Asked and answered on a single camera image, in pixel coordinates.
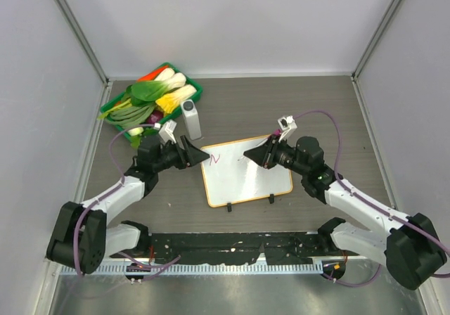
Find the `green basket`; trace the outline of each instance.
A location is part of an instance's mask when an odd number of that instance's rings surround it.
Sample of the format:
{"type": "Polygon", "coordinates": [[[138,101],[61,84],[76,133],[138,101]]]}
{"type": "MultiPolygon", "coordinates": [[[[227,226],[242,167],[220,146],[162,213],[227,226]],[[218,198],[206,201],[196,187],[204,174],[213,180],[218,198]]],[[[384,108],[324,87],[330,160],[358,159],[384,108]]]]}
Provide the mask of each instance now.
{"type": "MultiPolygon", "coordinates": [[[[172,68],[175,72],[180,72],[180,70],[178,70],[176,67],[174,67],[170,63],[163,63],[159,67],[155,68],[155,70],[161,68],[164,65],[168,65],[169,68],[172,68]]],[[[200,99],[200,97],[202,96],[202,92],[203,92],[202,87],[197,82],[193,81],[192,79],[190,79],[187,76],[186,76],[186,84],[192,85],[195,88],[195,90],[197,90],[189,99],[192,99],[194,102],[198,101],[200,99]]],[[[123,95],[124,95],[124,92],[122,92],[120,95],[114,97],[111,101],[107,102],[104,106],[102,106],[100,108],[100,112],[104,113],[105,111],[108,111],[109,109],[111,109],[114,106],[114,104],[116,104],[118,101],[120,101],[120,99],[122,99],[123,95]]],[[[181,108],[178,107],[174,110],[174,112],[172,112],[170,115],[167,115],[164,118],[162,118],[158,123],[164,124],[168,120],[174,120],[175,118],[177,118],[180,115],[181,115],[181,108]]],[[[124,131],[123,128],[119,127],[118,125],[115,125],[115,127],[119,131],[124,131]]],[[[149,134],[156,134],[158,132],[158,131],[152,129],[151,127],[148,127],[146,129],[151,130],[151,133],[149,133],[149,134]]],[[[129,141],[131,141],[131,136],[129,135],[128,132],[125,132],[124,136],[129,141]]]]}

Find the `white linear rail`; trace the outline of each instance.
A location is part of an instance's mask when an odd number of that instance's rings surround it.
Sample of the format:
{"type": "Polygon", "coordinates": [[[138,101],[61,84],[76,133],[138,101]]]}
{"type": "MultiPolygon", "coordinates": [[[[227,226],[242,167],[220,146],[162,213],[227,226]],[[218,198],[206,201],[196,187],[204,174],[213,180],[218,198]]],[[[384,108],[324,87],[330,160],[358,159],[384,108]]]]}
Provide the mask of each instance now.
{"type": "MultiPolygon", "coordinates": [[[[126,259],[107,259],[91,275],[150,275],[154,272],[127,271],[131,262],[126,259]]],[[[313,264],[268,265],[266,260],[258,259],[255,264],[241,266],[226,266],[224,264],[174,264],[161,275],[165,276],[198,276],[198,275],[257,275],[257,274],[322,274],[322,261],[313,264]]],[[[64,266],[60,275],[75,275],[74,269],[64,266]]]]}

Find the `wood grain surface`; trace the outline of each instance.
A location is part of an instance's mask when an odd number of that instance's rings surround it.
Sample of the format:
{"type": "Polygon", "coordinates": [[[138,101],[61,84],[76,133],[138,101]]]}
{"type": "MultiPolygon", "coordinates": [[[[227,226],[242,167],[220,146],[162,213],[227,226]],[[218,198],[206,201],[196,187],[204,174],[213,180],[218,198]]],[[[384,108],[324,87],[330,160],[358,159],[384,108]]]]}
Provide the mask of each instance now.
{"type": "MultiPolygon", "coordinates": [[[[339,171],[354,185],[375,199],[389,205],[368,132],[350,77],[274,77],[199,79],[204,92],[196,104],[203,138],[197,147],[270,134],[278,128],[282,115],[296,115],[306,110],[324,109],[338,121],[343,140],[339,171]]],[[[111,97],[132,82],[115,82],[111,97]]],[[[177,119],[176,135],[186,134],[182,117],[177,119]]],[[[315,136],[325,150],[327,163],[333,167],[338,139],[331,121],[313,114],[297,121],[298,129],[290,144],[300,136],[315,136]]],[[[86,198],[113,185],[119,174],[108,154],[108,144],[117,130],[104,124],[89,177],[86,198]]],[[[125,138],[115,144],[115,157],[127,169],[136,154],[125,138]]],[[[314,231],[330,218],[345,214],[310,198],[293,174],[294,189],[276,197],[233,206],[211,208],[205,196],[200,166],[168,169],[160,173],[153,192],[121,213],[111,225],[122,220],[145,224],[154,232],[228,232],[228,231],[314,231]]]]}

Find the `white wall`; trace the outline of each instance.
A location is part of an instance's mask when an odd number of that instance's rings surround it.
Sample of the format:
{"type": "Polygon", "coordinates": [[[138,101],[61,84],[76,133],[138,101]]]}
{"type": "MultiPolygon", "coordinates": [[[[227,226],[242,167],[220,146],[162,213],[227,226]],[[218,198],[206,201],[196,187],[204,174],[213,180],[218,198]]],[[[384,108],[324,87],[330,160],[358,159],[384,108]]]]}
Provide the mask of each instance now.
{"type": "MultiPolygon", "coordinates": [[[[400,208],[450,245],[450,0],[405,0],[361,75],[400,208]]],[[[450,271],[447,264],[442,271],[450,271]]],[[[434,280],[450,313],[450,281],[434,280]]]]}
{"type": "Polygon", "coordinates": [[[68,0],[105,72],[352,72],[390,0],[68,0]]]}
{"type": "Polygon", "coordinates": [[[0,0],[0,314],[33,314],[103,86],[53,0],[0,0]]]}

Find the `carrot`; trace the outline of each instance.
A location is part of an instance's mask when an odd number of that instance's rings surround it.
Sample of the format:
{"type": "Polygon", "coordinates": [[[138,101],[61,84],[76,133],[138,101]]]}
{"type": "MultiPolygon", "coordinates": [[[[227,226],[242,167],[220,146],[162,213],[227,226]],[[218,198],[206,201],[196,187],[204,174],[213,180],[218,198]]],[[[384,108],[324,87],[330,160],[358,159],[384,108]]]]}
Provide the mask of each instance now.
{"type": "Polygon", "coordinates": [[[153,81],[164,69],[168,68],[168,65],[163,65],[162,67],[159,67],[158,69],[152,71],[150,74],[141,77],[140,79],[138,79],[137,82],[142,82],[142,81],[153,81]]]}

